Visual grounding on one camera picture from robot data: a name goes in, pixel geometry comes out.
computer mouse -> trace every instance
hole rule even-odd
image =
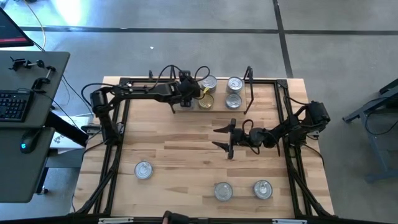
[[[28,154],[33,152],[36,148],[37,140],[39,139],[41,132],[40,129],[30,129],[22,135],[21,143],[19,144],[19,149],[21,153]]]

yellow cable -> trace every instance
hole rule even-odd
[[[33,13],[33,15],[36,17],[37,22],[39,22],[40,27],[42,28],[42,32],[43,32],[43,49],[45,48],[45,43],[47,42],[47,37],[45,36],[45,32],[44,32],[44,28],[42,23],[40,22],[40,19],[36,16],[36,13],[33,11],[33,9],[30,7],[30,5],[26,2],[26,0],[24,0],[25,5],[30,9],[30,11]]]

silver can lid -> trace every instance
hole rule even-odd
[[[213,75],[209,75],[207,78],[205,78],[205,79],[201,82],[201,85],[202,85],[204,88],[207,87],[207,88],[212,89],[212,88],[214,88],[214,87],[217,86],[217,78],[214,77]]]
[[[226,182],[218,183],[214,189],[214,195],[222,202],[228,201],[233,195],[231,185]]]
[[[226,105],[230,109],[239,108],[242,104],[242,98],[238,94],[230,94],[226,97]]]
[[[152,165],[149,162],[142,161],[136,165],[134,173],[138,179],[148,179],[154,172]]]
[[[232,90],[240,90],[243,87],[243,81],[239,77],[231,77],[228,79],[228,87]]]
[[[253,191],[259,199],[269,199],[272,195],[272,186],[266,180],[259,180],[254,184]]]

gray desk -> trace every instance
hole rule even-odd
[[[0,90],[31,89],[36,78],[45,77],[47,69],[32,67],[9,70],[12,66],[10,57],[26,58],[32,63],[43,60],[45,65],[53,66],[57,72],[50,77],[50,83],[44,85],[46,95],[54,98],[67,66],[68,52],[19,52],[0,51]],[[87,135],[79,129],[50,112],[52,101],[45,96],[36,94],[32,106],[23,123],[0,123],[0,202],[29,202],[34,192],[44,182],[48,168],[45,161],[49,152],[52,136],[55,131],[85,146]],[[19,150],[22,135],[30,128],[41,128],[38,144],[29,154]]]

tin can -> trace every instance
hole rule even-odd
[[[243,81],[239,77],[231,77],[226,84],[228,93],[239,93],[243,88]]]
[[[134,173],[138,179],[149,179],[154,173],[154,169],[149,162],[141,161],[136,165]]]
[[[225,99],[226,107],[236,110],[242,105],[242,98],[238,94],[230,94]]]
[[[214,188],[214,195],[221,202],[228,201],[233,195],[231,185],[226,182],[218,183]]]
[[[214,93],[217,88],[217,78],[213,75],[209,75],[207,78],[201,81],[200,85],[202,88],[209,88],[209,93]]]
[[[272,195],[272,186],[266,180],[259,180],[254,184],[253,191],[259,199],[269,199]]]
[[[209,110],[214,104],[214,98],[209,95],[205,94],[204,97],[198,100],[198,105],[200,109]]]

